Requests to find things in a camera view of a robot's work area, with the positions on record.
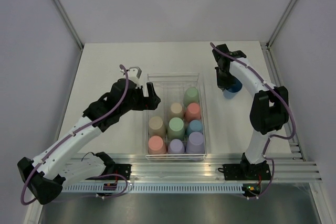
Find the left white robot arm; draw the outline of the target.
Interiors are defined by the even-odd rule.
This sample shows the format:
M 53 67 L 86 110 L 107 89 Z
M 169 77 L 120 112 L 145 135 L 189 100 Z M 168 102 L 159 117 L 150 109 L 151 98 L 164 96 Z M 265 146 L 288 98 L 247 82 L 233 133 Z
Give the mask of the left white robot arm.
M 67 162 L 91 140 L 119 122 L 129 111 L 155 110 L 161 99 L 153 83 L 143 87 L 131 80 L 121 78 L 112 85 L 110 92 L 84 110 L 77 124 L 62 139 L 55 142 L 40 155 L 29 159 L 23 157 L 17 164 L 24 182 L 35 200 L 45 205 L 54 201 L 65 187 L 85 179 L 126 178 L 115 171 L 114 160 L 105 152 L 95 153 L 88 161 L 67 165 Z

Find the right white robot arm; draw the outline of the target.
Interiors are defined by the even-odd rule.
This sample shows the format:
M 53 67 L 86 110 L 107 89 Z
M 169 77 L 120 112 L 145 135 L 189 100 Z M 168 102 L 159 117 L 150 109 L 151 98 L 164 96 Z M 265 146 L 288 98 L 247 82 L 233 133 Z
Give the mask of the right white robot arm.
M 253 102 L 249 120 L 253 134 L 238 164 L 219 168 L 226 181 L 271 180 L 266 150 L 270 139 L 290 120 L 288 90 L 267 82 L 249 63 L 241 51 L 230 51 L 226 44 L 212 45 L 217 62 L 217 86 L 227 97 L 246 88 Z

